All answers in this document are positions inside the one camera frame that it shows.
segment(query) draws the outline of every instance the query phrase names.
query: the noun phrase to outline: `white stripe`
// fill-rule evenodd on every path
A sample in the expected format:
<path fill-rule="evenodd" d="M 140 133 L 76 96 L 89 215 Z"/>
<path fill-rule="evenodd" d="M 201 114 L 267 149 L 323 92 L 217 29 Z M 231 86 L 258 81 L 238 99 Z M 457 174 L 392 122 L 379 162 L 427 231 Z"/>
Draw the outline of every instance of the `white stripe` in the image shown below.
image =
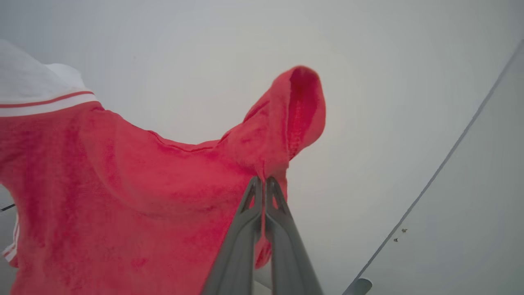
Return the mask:
<path fill-rule="evenodd" d="M 11 251 L 11 253 L 9 253 L 9 255 L 5 257 L 5 260 L 7 260 L 7 262 L 10 262 L 13 258 L 15 258 L 15 256 L 16 256 L 16 249 L 13 249 L 13 251 Z"/>
<path fill-rule="evenodd" d="M 2 256 L 4 256 L 7 252 L 11 251 L 11 248 L 13 248 L 15 245 L 15 243 L 12 243 L 11 245 L 9 245 L 7 248 L 5 248 L 4 251 L 2 251 Z"/>
<path fill-rule="evenodd" d="M 17 117 L 24 115 L 34 115 L 54 112 L 76 106 L 77 104 L 97 101 L 96 96 L 88 93 L 81 94 L 52 103 L 40 104 L 37 106 L 20 107 L 20 108 L 0 108 L 0 117 Z"/>
<path fill-rule="evenodd" d="M 16 235 L 13 237 L 13 241 L 15 243 L 15 249 L 18 249 L 18 238 L 20 237 L 20 223 L 18 223 L 18 212 L 16 213 L 16 223 L 15 223 L 15 232 Z"/>

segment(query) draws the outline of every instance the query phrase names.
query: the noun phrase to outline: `red terry cloth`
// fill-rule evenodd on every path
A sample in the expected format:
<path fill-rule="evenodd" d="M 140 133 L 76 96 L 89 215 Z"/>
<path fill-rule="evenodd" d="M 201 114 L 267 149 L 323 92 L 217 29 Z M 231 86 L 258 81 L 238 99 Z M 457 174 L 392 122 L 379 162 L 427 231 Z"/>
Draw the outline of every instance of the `red terry cloth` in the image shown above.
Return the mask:
<path fill-rule="evenodd" d="M 97 101 L 0 118 L 0 182 L 19 213 L 12 294 L 199 294 L 249 180 L 275 176 L 286 192 L 289 161 L 324 123 L 319 77 L 306 67 L 281 74 L 220 140 L 197 145 Z M 256 267 L 270 255 L 263 237 Z"/>

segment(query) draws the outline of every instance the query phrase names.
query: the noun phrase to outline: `wall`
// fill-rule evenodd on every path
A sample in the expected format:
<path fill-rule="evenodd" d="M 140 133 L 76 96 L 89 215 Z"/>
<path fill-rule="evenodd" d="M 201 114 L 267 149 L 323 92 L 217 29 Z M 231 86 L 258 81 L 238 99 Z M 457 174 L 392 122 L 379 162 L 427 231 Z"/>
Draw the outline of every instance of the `wall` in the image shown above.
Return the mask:
<path fill-rule="evenodd" d="M 341 294 L 486 96 L 523 12 L 511 0 L 4 0 L 0 37 L 188 143 L 239 123 L 280 72 L 317 70 L 326 129 L 291 163 L 289 204 L 324 292 Z"/>
<path fill-rule="evenodd" d="M 520 47 L 449 161 L 364 271 L 373 282 L 368 295 L 524 294 Z"/>

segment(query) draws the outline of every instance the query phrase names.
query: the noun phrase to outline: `red stripe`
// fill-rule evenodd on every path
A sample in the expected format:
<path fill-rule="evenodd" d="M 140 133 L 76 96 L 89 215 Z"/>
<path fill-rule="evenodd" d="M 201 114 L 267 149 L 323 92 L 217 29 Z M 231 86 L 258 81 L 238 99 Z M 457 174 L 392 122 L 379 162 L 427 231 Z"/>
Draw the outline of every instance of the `red stripe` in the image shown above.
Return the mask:
<path fill-rule="evenodd" d="M 82 94 L 94 94 L 94 93 L 91 92 L 91 91 L 79 91 L 79 92 L 74 92 L 74 93 L 62 95 L 62 96 L 59 96 L 57 98 L 54 98 L 54 99 L 51 99 L 51 100 L 46 100 L 46 101 L 37 101 L 37 102 L 28 102 L 28 103 L 19 103 L 19 104 L 0 104 L 0 108 L 4 109 L 4 108 L 23 108 L 23 107 L 39 106 L 41 104 L 53 103 L 55 101 L 59 101 L 59 100 L 66 99 L 66 98 L 70 98 L 70 97 L 73 97 L 73 96 L 79 96 L 79 95 L 82 95 Z"/>

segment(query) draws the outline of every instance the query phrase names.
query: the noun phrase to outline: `gray wall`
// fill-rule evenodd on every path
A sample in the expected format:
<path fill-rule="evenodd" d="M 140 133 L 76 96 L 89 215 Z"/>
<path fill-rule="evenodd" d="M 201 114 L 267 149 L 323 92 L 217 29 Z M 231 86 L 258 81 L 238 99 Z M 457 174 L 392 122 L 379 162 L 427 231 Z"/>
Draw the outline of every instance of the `gray wall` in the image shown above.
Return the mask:
<path fill-rule="evenodd" d="M 373 283 L 368 295 L 524 294 L 523 81 L 524 44 L 442 171 L 363 273 Z"/>

